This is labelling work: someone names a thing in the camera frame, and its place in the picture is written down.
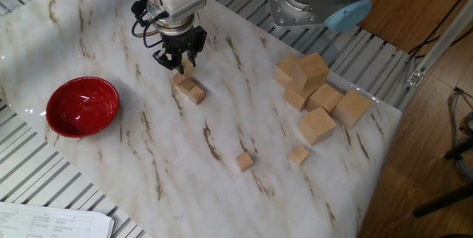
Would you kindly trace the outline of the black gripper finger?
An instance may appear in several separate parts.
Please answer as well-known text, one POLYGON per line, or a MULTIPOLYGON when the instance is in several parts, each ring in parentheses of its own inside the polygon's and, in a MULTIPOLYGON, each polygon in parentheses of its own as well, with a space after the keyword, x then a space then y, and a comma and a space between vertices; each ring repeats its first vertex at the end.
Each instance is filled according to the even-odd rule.
POLYGON ((194 37, 188 50, 188 58, 190 61, 195 61, 197 54, 203 51, 206 36, 207 32, 201 26, 194 28, 194 37))
POLYGON ((165 47, 164 50, 155 52, 152 57, 163 67, 169 70, 177 69, 183 75, 182 55, 183 53, 180 48, 165 47))

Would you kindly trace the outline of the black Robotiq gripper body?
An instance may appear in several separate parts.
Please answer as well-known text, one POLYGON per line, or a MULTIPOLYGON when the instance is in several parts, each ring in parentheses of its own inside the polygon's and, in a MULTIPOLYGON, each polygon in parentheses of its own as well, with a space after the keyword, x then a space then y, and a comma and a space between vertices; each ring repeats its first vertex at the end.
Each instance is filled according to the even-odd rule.
POLYGON ((197 54, 196 35, 193 27, 179 35, 162 33, 161 38, 165 53, 176 55, 177 53, 183 54, 185 51, 189 51, 192 55, 197 54))

